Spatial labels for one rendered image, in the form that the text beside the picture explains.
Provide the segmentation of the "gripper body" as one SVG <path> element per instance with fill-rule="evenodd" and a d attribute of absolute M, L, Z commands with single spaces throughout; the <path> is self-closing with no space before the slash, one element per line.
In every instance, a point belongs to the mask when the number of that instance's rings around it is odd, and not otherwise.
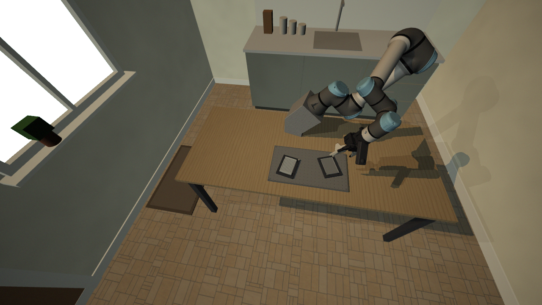
<path fill-rule="evenodd" d="M 370 144 L 371 142 L 365 141 L 362 137 L 362 130 L 364 127 L 360 127 L 357 133 L 349 133 L 344 137 L 344 143 L 346 146 L 351 146 L 348 151 L 357 151 L 358 141 L 363 141 L 365 144 Z"/>

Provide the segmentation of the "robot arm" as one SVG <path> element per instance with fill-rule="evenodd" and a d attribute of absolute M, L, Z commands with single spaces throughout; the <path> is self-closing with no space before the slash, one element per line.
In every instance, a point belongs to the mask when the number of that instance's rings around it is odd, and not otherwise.
<path fill-rule="evenodd" d="M 320 116 L 333 106 L 345 119 L 354 119 L 368 103 L 377 113 L 376 120 L 362 130 L 362 137 L 368 142 L 374 142 L 398 128 L 401 118 L 396 113 L 397 102 L 383 91 L 406 75 L 426 71 L 435 63 L 437 52 L 422 30 L 417 28 L 397 32 L 388 46 L 371 75 L 356 86 L 357 93 L 349 95 L 346 84 L 334 81 L 307 99 L 310 111 Z"/>

